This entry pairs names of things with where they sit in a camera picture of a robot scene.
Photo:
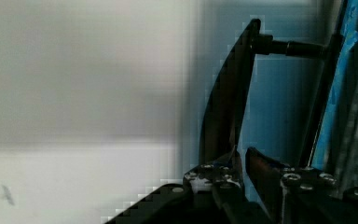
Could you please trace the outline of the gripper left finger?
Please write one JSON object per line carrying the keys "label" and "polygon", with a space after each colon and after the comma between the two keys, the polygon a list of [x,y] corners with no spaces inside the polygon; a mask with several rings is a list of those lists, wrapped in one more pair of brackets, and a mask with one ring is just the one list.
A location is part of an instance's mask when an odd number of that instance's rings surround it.
{"label": "gripper left finger", "polygon": [[214,161],[207,161],[187,171],[183,176],[182,195],[192,198],[195,195],[213,193],[232,194],[244,199],[244,184],[241,155],[233,149]]}

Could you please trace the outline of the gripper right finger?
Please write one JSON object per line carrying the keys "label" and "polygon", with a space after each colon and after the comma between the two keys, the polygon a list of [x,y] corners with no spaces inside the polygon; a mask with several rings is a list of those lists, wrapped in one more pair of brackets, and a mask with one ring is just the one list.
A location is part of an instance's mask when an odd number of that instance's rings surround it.
{"label": "gripper right finger", "polygon": [[245,170],[276,224],[283,224],[284,194],[288,189],[331,192],[337,187],[337,180],[328,173],[310,166],[295,167],[273,160],[255,147],[247,149]]}

